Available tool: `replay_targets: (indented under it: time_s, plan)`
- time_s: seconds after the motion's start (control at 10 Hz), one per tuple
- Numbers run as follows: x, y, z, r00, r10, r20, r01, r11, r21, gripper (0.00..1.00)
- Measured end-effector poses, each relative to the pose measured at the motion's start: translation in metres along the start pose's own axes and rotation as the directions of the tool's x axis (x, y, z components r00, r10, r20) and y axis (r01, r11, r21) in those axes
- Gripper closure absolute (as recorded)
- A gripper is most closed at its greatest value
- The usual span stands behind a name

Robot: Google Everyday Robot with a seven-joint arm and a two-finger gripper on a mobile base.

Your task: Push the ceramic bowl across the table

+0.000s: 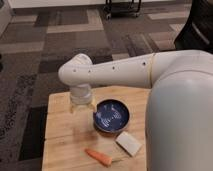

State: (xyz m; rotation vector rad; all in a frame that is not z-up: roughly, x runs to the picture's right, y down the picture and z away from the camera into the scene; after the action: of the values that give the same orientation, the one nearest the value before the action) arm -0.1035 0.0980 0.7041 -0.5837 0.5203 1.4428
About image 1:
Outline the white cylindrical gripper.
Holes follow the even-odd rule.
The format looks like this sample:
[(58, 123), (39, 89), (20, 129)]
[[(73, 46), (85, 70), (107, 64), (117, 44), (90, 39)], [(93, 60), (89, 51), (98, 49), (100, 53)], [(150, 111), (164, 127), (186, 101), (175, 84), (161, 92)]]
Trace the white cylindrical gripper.
[(87, 107), (92, 112), (96, 112), (96, 104), (92, 101), (92, 91), (89, 84), (81, 84), (71, 87), (70, 98), (74, 102), (70, 102), (70, 113), (73, 114), (77, 111), (79, 107), (77, 104), (87, 104)]

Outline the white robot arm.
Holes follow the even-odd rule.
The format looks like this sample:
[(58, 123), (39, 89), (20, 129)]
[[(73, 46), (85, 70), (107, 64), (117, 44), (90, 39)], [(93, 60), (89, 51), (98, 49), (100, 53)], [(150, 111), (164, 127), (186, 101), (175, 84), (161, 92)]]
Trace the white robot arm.
[(147, 171), (213, 171), (212, 53), (167, 51), (100, 64), (80, 53), (58, 76), (75, 100), (93, 84), (148, 89)]

